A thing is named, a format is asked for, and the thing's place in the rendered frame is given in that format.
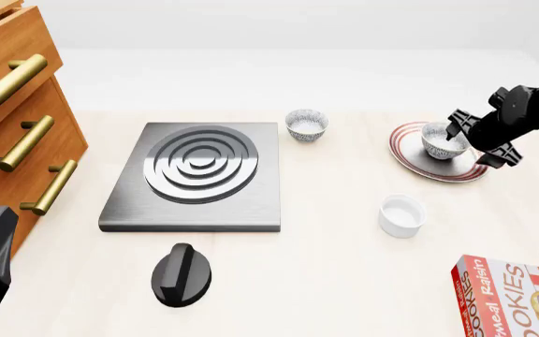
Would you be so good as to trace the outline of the plate with red rings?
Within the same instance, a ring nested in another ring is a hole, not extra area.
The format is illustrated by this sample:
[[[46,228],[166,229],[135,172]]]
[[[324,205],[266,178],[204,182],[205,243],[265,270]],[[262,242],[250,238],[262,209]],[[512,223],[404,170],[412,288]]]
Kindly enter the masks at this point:
[[[481,154],[473,148],[453,159],[430,156],[421,140],[421,128],[426,124],[424,121],[405,123],[391,132],[388,147],[398,162],[414,173],[447,183],[473,182],[488,173],[487,166],[475,164]]]

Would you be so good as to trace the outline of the wooden cabinet with drawers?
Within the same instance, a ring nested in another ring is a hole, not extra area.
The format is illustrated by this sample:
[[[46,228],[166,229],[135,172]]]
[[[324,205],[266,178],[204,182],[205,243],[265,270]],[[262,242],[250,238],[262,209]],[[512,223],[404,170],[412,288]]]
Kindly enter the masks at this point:
[[[0,207],[19,249],[88,148],[55,78],[63,62],[37,7],[0,0]]]

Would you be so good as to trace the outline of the white ramekin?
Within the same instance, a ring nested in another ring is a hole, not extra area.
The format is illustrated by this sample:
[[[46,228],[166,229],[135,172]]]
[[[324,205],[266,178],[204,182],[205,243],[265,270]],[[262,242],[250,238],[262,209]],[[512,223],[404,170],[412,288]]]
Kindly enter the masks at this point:
[[[378,212],[381,229],[394,238],[413,238],[427,221],[427,211],[419,201],[404,194],[384,199]]]

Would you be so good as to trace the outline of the flat black stove plate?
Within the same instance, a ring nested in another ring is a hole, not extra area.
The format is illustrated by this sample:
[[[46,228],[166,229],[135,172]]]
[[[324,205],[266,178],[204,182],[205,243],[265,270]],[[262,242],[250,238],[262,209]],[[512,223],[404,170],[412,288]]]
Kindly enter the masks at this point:
[[[104,232],[279,232],[276,123],[147,123]]]

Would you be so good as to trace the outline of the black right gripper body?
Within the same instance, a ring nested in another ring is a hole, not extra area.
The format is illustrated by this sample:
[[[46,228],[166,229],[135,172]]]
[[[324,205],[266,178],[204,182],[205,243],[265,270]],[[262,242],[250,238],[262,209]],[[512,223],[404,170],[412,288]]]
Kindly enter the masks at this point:
[[[477,165],[499,169],[504,165],[514,167],[521,161],[521,154],[511,143],[513,132],[500,121],[496,110],[485,117],[455,110],[447,120],[457,124],[470,145],[482,153],[475,162]]]

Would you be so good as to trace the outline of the round black stove knob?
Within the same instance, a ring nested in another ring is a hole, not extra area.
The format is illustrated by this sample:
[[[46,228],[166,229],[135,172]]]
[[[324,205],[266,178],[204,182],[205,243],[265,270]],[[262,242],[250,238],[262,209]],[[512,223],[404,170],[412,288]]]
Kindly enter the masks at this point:
[[[183,308],[200,300],[211,285],[211,265],[189,243],[176,243],[153,269],[152,291],[159,302]]]

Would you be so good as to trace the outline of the patterned black and white bowl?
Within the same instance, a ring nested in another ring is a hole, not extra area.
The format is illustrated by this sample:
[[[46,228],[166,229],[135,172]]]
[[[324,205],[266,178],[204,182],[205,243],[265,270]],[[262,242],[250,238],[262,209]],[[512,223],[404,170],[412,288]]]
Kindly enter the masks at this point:
[[[447,139],[447,126],[447,123],[426,123],[421,128],[423,147],[434,159],[453,159],[470,148],[469,141],[461,132],[452,139]]]
[[[329,125],[326,114],[309,109],[290,111],[284,119],[286,128],[300,142],[314,142],[323,136]]]

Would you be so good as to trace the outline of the red cookies box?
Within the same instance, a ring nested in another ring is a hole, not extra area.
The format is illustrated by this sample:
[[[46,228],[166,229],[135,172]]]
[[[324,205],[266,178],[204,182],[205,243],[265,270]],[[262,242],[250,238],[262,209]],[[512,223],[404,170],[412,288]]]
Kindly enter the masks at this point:
[[[451,276],[466,337],[539,337],[539,266],[464,255]]]

